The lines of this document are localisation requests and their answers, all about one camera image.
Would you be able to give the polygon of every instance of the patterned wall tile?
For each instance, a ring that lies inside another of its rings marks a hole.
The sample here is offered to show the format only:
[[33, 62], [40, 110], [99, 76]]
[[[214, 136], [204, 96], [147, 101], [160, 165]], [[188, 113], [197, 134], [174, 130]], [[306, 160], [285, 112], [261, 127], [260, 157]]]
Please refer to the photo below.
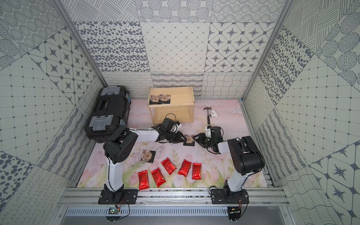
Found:
[[359, 149], [356, 141], [310, 165], [343, 224], [357, 224], [360, 218]]
[[107, 72], [103, 76], [109, 86], [125, 86], [132, 98], [147, 98], [149, 88], [153, 87], [150, 72]]
[[9, 154], [0, 152], [0, 214], [8, 200], [18, 191], [33, 165]]
[[0, 70], [25, 53], [24, 49], [0, 25]]
[[91, 82], [89, 88], [86, 89], [84, 95], [79, 98], [76, 108], [81, 111], [81, 113], [88, 118], [91, 114], [91, 111], [95, 105], [95, 100], [99, 95], [100, 89], [104, 86], [97, 76], [93, 76], [93, 81]]
[[48, 39], [65, 24], [49, 0], [1, 1], [0, 23], [25, 50]]
[[53, 34], [28, 54], [74, 105], [95, 75], [66, 28]]
[[62, 0], [73, 21], [139, 21], [134, 0]]
[[211, 23], [206, 72], [254, 72], [275, 23]]
[[310, 168], [303, 168], [282, 178], [277, 185], [284, 189], [299, 225], [342, 224]]
[[285, 27], [275, 40], [259, 76], [274, 104], [309, 62], [313, 52]]
[[259, 76], [255, 77], [244, 102], [250, 120], [257, 131], [274, 108]]
[[275, 181], [308, 165], [276, 108], [261, 125], [257, 136]]
[[360, 139], [360, 93], [316, 55], [276, 108], [309, 162]]
[[213, 0], [135, 0], [140, 21], [210, 22]]
[[77, 182], [95, 145], [84, 131], [86, 119], [75, 108], [36, 165]]
[[360, 8], [357, 2], [326, 37], [316, 54], [349, 84], [360, 91]]
[[276, 22], [285, 0], [214, 0], [212, 21]]
[[241, 98], [252, 73], [204, 73], [202, 98]]
[[27, 54], [0, 76], [2, 150], [35, 163], [75, 106]]
[[204, 73], [151, 73], [154, 87], [193, 87], [194, 97], [201, 97]]
[[206, 23], [141, 22], [151, 72], [204, 72]]
[[5, 209], [0, 212], [0, 223], [48, 224], [65, 188], [74, 185], [74, 182], [66, 178], [34, 166]]
[[139, 23], [76, 22], [75, 26], [102, 72], [149, 71]]
[[316, 51], [354, 0], [295, 0], [284, 26]]

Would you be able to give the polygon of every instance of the wooden shelf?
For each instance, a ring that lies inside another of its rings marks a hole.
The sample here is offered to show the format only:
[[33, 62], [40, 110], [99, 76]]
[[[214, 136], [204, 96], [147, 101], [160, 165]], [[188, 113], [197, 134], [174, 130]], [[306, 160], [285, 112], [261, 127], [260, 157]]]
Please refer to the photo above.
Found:
[[[150, 105], [151, 95], [171, 95], [170, 104]], [[193, 87], [164, 87], [150, 88], [148, 98], [148, 108], [153, 124], [160, 124], [165, 116], [173, 113], [176, 119], [181, 122], [194, 122], [194, 93]]]

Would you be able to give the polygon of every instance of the diamond grid tile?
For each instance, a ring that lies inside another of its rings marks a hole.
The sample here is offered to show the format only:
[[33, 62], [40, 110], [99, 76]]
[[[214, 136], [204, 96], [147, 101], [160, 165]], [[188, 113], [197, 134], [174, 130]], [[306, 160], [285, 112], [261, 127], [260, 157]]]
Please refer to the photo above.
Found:
[[360, 93], [317, 56], [276, 108], [305, 159], [315, 162], [360, 139]]
[[203, 72], [206, 23], [141, 22], [151, 72]]
[[2, 150], [34, 163], [75, 106], [28, 55], [0, 73]]

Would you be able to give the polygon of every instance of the red snack packet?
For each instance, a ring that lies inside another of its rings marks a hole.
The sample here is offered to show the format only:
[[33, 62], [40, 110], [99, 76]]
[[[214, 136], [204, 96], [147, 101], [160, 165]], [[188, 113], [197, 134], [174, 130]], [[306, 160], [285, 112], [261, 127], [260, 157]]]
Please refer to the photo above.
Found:
[[148, 171], [144, 170], [138, 172], [139, 175], [139, 190], [149, 188], [149, 178], [148, 178]]
[[181, 168], [180, 168], [178, 174], [184, 175], [184, 176], [186, 177], [186, 176], [188, 175], [188, 172], [189, 172], [189, 170], [190, 170], [190, 167], [191, 167], [191, 162], [186, 161], [186, 160], [184, 159], [183, 164], [181, 165]]
[[193, 180], [201, 180], [201, 163], [193, 163]]
[[170, 175], [174, 170], [176, 170], [176, 167], [171, 163], [170, 159], [167, 157], [166, 160], [162, 161], [161, 164], [166, 169], [167, 173]]
[[153, 175], [157, 187], [160, 187], [160, 185], [166, 182], [159, 167], [156, 170], [151, 171], [151, 174]]

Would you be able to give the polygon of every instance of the star pattern tile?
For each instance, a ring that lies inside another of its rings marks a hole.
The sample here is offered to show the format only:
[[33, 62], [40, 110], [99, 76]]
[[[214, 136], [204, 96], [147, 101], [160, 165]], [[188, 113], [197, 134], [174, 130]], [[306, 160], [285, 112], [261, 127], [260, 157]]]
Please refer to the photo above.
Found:
[[28, 52], [66, 97], [76, 105], [95, 74], [66, 28]]
[[211, 23], [205, 72], [254, 72], [275, 23]]

